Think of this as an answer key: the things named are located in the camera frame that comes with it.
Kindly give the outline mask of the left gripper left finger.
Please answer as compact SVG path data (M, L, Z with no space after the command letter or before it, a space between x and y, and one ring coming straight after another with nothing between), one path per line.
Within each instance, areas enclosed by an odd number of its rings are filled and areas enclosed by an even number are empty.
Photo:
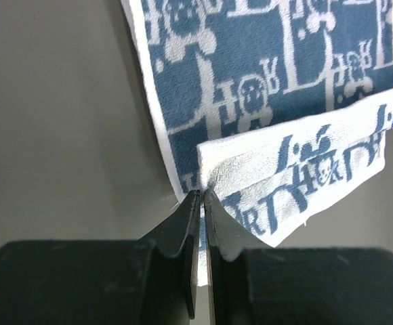
M20 240L0 248L0 324L188 324L201 195L138 240Z

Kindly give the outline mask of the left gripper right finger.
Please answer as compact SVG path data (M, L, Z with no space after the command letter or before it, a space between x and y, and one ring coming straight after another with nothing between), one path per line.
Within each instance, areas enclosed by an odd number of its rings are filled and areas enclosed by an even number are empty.
M393 253L271 248L204 196L212 324L393 324Z

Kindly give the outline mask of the white blue patterned towel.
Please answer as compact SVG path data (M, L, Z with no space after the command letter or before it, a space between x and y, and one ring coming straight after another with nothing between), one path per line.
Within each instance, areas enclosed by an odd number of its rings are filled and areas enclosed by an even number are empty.
M393 1L124 1L173 191L278 246L385 167Z

